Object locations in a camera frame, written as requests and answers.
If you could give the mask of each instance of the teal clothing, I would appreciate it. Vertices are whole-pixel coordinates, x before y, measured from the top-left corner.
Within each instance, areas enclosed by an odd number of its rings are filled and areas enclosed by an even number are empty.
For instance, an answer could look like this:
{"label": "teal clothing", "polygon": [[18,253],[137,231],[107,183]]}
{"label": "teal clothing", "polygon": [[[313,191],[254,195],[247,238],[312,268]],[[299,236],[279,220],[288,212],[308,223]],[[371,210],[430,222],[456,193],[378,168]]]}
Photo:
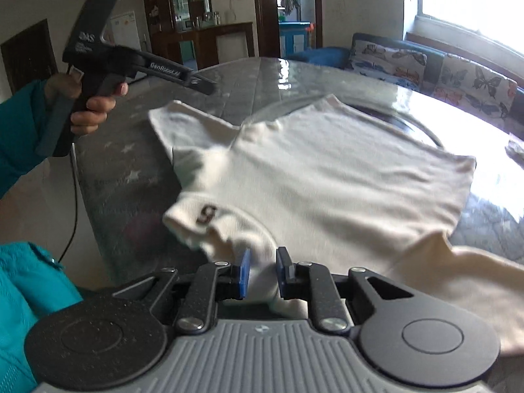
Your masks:
{"label": "teal clothing", "polygon": [[[0,104],[0,197],[43,160],[34,149],[46,121],[44,85],[33,82]],[[45,250],[30,243],[0,245],[1,393],[36,387],[24,355],[25,336],[40,317],[81,300]]]}

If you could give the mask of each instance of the wooden counter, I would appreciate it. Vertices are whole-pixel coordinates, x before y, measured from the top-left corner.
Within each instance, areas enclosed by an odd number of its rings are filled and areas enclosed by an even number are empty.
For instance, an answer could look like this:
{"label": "wooden counter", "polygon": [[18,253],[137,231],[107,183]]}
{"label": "wooden counter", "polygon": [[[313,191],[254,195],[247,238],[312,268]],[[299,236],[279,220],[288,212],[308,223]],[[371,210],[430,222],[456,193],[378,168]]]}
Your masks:
{"label": "wooden counter", "polygon": [[218,25],[183,32],[158,32],[151,38],[151,44],[154,54],[182,63],[179,43],[181,41],[193,41],[198,69],[204,69],[219,64],[216,38],[221,35],[238,33],[246,35],[247,54],[249,57],[254,57],[255,43],[253,41],[252,22]]}

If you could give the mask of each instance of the door frame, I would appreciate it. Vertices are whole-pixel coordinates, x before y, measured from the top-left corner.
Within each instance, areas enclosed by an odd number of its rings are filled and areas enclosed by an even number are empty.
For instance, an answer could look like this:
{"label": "door frame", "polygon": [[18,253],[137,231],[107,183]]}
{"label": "door frame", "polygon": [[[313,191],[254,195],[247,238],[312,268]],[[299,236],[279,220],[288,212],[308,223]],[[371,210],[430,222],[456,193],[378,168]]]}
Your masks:
{"label": "door frame", "polygon": [[[280,57],[280,32],[276,0],[255,0],[258,53],[265,57]],[[315,0],[315,44],[323,47],[322,0]]]}
{"label": "door frame", "polygon": [[47,19],[43,19],[40,22],[35,23],[34,25],[31,25],[28,28],[25,28],[25,30],[20,31],[17,35],[12,36],[9,40],[3,42],[0,44],[0,52],[2,53],[2,60],[4,62],[5,67],[5,73],[7,76],[7,81],[9,82],[9,87],[11,88],[11,93],[15,94],[17,90],[15,90],[15,84],[13,83],[13,69],[12,66],[9,64],[9,59],[4,57],[4,53],[7,50],[7,47],[12,43],[12,41],[15,41],[17,38],[19,38],[21,35],[27,34],[32,32],[33,30],[38,30],[43,28],[44,38],[45,38],[45,47],[47,48],[47,51],[49,55],[51,56],[51,75],[54,75],[58,72],[57,68],[57,61],[54,57],[54,51],[53,46],[51,44],[51,37],[49,35],[49,26],[47,24]]}

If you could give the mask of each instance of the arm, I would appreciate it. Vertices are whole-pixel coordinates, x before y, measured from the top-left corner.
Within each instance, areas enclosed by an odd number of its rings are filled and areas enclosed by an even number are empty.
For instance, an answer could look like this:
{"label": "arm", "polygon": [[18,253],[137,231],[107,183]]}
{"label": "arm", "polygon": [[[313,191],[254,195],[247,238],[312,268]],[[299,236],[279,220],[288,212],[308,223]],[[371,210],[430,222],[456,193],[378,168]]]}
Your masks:
{"label": "arm", "polygon": [[46,123],[45,84],[29,83],[0,103],[0,198],[43,161],[35,147]]}

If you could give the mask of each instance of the person's hand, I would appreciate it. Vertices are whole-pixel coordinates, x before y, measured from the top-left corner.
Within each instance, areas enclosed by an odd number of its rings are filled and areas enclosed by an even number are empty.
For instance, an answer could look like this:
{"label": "person's hand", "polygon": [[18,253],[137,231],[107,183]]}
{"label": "person's hand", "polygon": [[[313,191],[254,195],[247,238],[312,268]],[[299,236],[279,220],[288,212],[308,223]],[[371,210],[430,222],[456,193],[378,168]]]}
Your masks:
{"label": "person's hand", "polygon": [[[117,86],[114,96],[127,94],[129,86],[121,83]],[[47,80],[44,87],[46,102],[51,105],[62,94],[71,99],[77,99],[82,92],[82,86],[75,78],[68,74],[55,74]],[[107,113],[116,105],[114,97],[95,96],[87,101],[86,109],[71,115],[71,131],[77,136],[88,135],[97,130],[98,126],[107,118]]]}

